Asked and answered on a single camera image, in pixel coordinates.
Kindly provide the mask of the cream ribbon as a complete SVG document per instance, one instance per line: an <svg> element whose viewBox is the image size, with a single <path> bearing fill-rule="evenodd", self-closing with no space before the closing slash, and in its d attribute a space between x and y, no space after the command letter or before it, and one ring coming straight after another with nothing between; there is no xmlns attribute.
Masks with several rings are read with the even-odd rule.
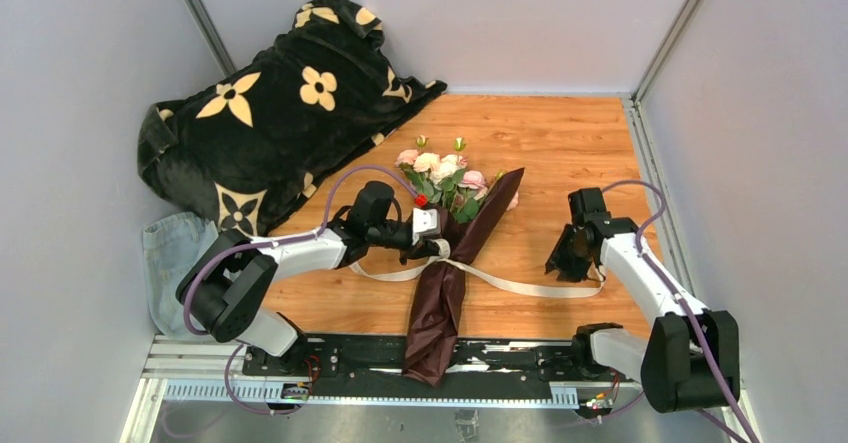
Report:
<svg viewBox="0 0 848 443"><path fill-rule="evenodd" d="M351 264L350 269L355 274L364 276L372 280L383 282L401 282L414 280L418 278L428 267L434 265L435 263L443 262L448 263L449 265L465 273L475 276L500 290L524 296L555 299L590 298L600 293L604 288L606 282L606 274L602 270L597 273L600 279L597 281L598 285L594 288L543 286L502 279L495 277L491 274L485 273L479 269L476 269L473 266L449 259L448 256L450 255L450 245L444 239L428 240L428 243L434 243L436 245L436 248L438 249L437 255L431 256L423 265L419 267L383 274L368 273L358 263Z"/></svg>

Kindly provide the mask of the pink fake flower stem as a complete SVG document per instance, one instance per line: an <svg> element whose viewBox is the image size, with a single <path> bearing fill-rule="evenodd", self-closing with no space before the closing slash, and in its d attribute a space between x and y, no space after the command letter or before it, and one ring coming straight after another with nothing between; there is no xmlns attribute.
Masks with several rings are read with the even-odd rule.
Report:
<svg viewBox="0 0 848 443"><path fill-rule="evenodd" d="M492 189L507 173L500 171L491 180L477 170L465 172L455 185L450 211L454 219L460 223L470 223L474 220L488 201Z"/></svg>
<svg viewBox="0 0 848 443"><path fill-rule="evenodd" d="M416 161L427 147L428 137L421 134L415 139L414 147L401 151L395 161L395 167L403 171L416 171Z"/></svg>

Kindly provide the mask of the dark red wrapping paper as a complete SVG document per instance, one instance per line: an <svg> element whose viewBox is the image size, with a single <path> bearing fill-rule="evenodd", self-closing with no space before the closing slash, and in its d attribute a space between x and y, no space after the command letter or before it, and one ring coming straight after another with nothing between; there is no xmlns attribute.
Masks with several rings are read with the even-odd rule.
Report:
<svg viewBox="0 0 848 443"><path fill-rule="evenodd" d="M449 259L469 265L482 251L500 222L524 177L523 168L507 172L492 189L479 215L458 223L437 205L441 236L450 245ZM410 310L402 375L437 387L450 366L458 341L466 273L448 263L435 263L418 279Z"/></svg>

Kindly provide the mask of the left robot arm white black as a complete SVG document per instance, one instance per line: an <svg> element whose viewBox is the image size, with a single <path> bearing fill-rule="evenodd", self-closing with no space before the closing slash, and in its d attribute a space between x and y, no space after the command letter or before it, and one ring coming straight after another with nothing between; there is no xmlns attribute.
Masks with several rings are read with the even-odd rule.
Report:
<svg viewBox="0 0 848 443"><path fill-rule="evenodd" d="M371 181L353 204L308 232L286 237L222 232L175 291L187 329L219 343L244 343L272 357L290 353L306 336L282 314L263 308L274 281L350 267L372 247L398 251L402 263L448 256L437 209L414 208L404 221L390 219L390 211L398 207L389 185Z"/></svg>

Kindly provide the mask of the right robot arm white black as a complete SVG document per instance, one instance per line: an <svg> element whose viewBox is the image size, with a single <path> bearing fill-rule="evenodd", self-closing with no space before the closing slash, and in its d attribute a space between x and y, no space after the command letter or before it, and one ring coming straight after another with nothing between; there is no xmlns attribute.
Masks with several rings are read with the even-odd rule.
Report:
<svg viewBox="0 0 848 443"><path fill-rule="evenodd" d="M713 311L657 261L643 229L607 209L603 191L582 188L567 197L571 220L546 264L568 288L591 269L611 274L651 323L643 339L621 325L596 323L572 338L576 366L613 370L642 386L659 413L733 406L740 397L739 327L726 310Z"/></svg>

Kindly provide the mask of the black blanket cream flowers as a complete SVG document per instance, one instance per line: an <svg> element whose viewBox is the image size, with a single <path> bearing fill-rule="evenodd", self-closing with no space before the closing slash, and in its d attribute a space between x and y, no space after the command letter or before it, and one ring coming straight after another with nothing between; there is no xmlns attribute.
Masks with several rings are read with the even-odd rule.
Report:
<svg viewBox="0 0 848 443"><path fill-rule="evenodd" d="M149 108L139 177L221 230L267 235L446 91L399 76L384 41L382 20L358 3L305 3L250 64Z"/></svg>

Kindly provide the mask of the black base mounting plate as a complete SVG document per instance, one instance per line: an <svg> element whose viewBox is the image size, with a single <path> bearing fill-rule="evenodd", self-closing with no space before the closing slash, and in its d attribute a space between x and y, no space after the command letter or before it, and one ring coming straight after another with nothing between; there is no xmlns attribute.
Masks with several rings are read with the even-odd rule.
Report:
<svg viewBox="0 0 848 443"><path fill-rule="evenodd" d="M571 340L452 337L418 345L404 335L312 333L282 356L247 348L237 372L310 383L315 395L377 402L560 403L633 382L589 362Z"/></svg>

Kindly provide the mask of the light blue denim cloth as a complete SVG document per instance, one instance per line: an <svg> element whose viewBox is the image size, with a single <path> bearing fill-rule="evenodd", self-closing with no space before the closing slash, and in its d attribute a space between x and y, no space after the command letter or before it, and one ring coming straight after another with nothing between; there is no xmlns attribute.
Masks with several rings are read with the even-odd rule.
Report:
<svg viewBox="0 0 848 443"><path fill-rule="evenodd" d="M142 232L143 270L151 319L164 336L176 341L210 341L191 333L183 306L175 297L178 285L218 237L215 224L191 212L163 218Z"/></svg>

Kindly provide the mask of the aluminium frame rail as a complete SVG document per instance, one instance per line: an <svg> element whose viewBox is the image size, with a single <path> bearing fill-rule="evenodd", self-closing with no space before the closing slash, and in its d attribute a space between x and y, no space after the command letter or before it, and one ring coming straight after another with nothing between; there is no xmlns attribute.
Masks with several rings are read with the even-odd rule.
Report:
<svg viewBox="0 0 848 443"><path fill-rule="evenodd" d="M588 360L572 340L462 338L443 380L404 376L397 335L313 333L275 357L244 343L154 340L122 440L148 442L158 417L179 404L222 402L268 417L306 405L462 410L563 409L580 424L619 412L614 399L635 380Z"/></svg>

